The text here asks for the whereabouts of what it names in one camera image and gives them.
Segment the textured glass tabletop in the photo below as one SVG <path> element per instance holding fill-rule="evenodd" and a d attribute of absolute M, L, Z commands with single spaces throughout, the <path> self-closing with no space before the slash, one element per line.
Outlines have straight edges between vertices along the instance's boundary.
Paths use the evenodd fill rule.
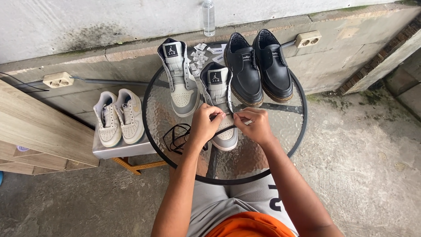
<path fill-rule="evenodd" d="M 211 48 L 221 48 L 221 43 L 208 44 Z M 206 50 L 209 60 L 212 62 L 217 54 Z M 300 145 L 307 124 L 307 106 L 303 90 L 296 77 L 293 75 L 294 92 L 293 97 L 286 103 L 279 104 L 264 95 L 263 105 L 259 109 L 265 109 L 269 113 L 269 123 L 274 135 L 280 141 L 284 151 L 291 157 Z M 235 97 L 231 96 L 232 108 L 237 112 L 245 105 Z M 144 96 L 143 117 L 146 134 L 157 153 L 170 164 L 176 167 L 181 155 L 171 152 L 166 144 L 171 143 L 171 136 L 164 134 L 176 124 L 191 124 L 192 116 L 186 118 L 178 117 L 171 107 L 171 95 L 168 86 L 167 75 L 161 67 L 153 79 Z M 176 135 L 182 135 L 185 131 L 175 130 Z M 200 152 L 197 165 L 196 179 L 212 184 L 234 185 L 251 182 L 270 174 L 266 157 L 259 145 L 251 141 L 238 129 L 238 145 L 232 151 L 220 151 L 208 142 L 209 149 Z"/>

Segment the sneaker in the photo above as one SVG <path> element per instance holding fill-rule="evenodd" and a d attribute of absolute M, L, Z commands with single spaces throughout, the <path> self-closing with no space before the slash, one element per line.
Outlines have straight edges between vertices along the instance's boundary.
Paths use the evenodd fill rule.
<path fill-rule="evenodd" d="M 224 60 L 233 74 L 231 88 L 235 97 L 248 107 L 260 107 L 263 104 L 260 73 L 254 50 L 241 34 L 235 32 L 229 38 Z"/>
<path fill-rule="evenodd" d="M 203 96 L 208 105 L 222 109 L 227 115 L 216 132 L 234 125 L 231 107 L 230 82 L 232 72 L 225 66 L 211 62 L 200 73 Z M 230 151 L 237 146 L 237 128 L 229 129 L 211 139 L 211 143 L 219 150 Z"/>
<path fill-rule="evenodd" d="M 158 54 L 168 76 L 174 112 L 182 118 L 192 115 L 200 93 L 187 59 L 187 45 L 168 38 L 158 47 Z"/>
<path fill-rule="evenodd" d="M 275 102 L 292 98 L 292 76 L 282 52 L 281 44 L 267 29 L 261 30 L 253 41 L 257 65 L 264 92 Z"/>
<path fill-rule="evenodd" d="M 105 147 L 113 147 L 121 139 L 120 122 L 113 104 L 117 96 L 111 92 L 102 92 L 98 103 L 93 107 L 98 118 L 98 133 L 101 143 Z"/>
<path fill-rule="evenodd" d="M 139 97 L 127 89 L 118 91 L 118 99 L 114 104 L 121 123 L 123 139 L 127 144 L 133 144 L 143 136 L 142 102 Z"/>

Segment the black shoelace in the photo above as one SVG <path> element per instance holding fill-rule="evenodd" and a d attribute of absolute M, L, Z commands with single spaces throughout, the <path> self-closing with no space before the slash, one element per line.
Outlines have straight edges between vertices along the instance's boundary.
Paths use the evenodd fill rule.
<path fill-rule="evenodd" d="M 179 127 L 179 128 L 181 128 L 181 129 L 183 129 L 183 130 L 185 130 L 185 133 L 183 134 L 183 135 L 180 135 L 180 136 L 177 136 L 176 137 L 176 128 L 177 127 Z M 183 147 L 184 147 L 184 145 L 186 144 L 186 142 L 187 142 L 187 140 L 186 140 L 186 136 L 188 135 L 188 134 L 190 134 L 190 129 L 191 129 L 192 127 L 190 126 L 190 125 L 188 125 L 188 124 L 176 124 L 175 126 L 173 126 L 167 133 L 165 133 L 164 134 L 164 136 L 162 137 L 162 139 L 164 140 L 164 143 L 165 143 L 165 146 L 167 147 L 167 149 L 168 149 L 168 151 L 173 151 L 173 152 L 175 152 L 175 153 L 177 153 L 177 154 L 180 154 L 180 155 L 182 155 L 183 154 L 183 152 L 181 152 L 181 150 L 184 150 L 183 149 Z M 228 130 L 230 130 L 230 129 L 233 129 L 233 128 L 236 128 L 236 126 L 235 125 L 232 125 L 232 126 L 229 126 L 229 127 L 227 127 L 227 128 L 224 128 L 224 129 L 222 129 L 221 131 L 219 131 L 219 132 L 217 132 L 217 133 L 215 133 L 215 135 L 212 137 L 212 138 L 214 138 L 214 137 L 216 137 L 216 136 L 218 136 L 219 134 L 221 134 L 221 133 L 223 133 L 223 132 L 225 132 L 225 131 L 228 131 Z M 171 140 L 172 140 L 172 142 L 170 143 L 170 146 L 168 146 L 167 145 L 167 143 L 165 142 L 165 137 L 168 135 L 168 133 L 170 133 L 171 132 Z M 175 144 L 175 142 L 176 141 L 178 141 L 179 139 L 183 139 L 184 141 L 180 144 L 180 145 L 176 145 Z M 208 150 L 208 142 L 206 142 L 206 144 L 203 146 L 203 150 L 204 151 L 207 151 Z"/>

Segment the wall socket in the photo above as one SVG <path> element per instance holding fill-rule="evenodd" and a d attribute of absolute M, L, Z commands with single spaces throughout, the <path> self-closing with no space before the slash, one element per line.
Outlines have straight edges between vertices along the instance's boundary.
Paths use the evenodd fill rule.
<path fill-rule="evenodd" d="M 318 30 L 301 33 L 297 35 L 295 46 L 297 48 L 308 47 L 317 44 L 322 35 Z"/>
<path fill-rule="evenodd" d="M 73 85 L 74 79 L 67 72 L 53 73 L 44 76 L 43 83 L 51 88 Z"/>

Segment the grey shorts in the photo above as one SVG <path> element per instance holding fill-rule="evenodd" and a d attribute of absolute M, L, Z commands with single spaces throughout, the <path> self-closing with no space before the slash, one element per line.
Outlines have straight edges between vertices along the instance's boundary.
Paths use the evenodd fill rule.
<path fill-rule="evenodd" d="M 279 199 L 272 175 L 268 175 L 254 182 L 235 186 L 195 181 L 187 237 L 204 237 L 228 217 L 245 211 L 268 214 L 284 223 L 298 236 Z"/>

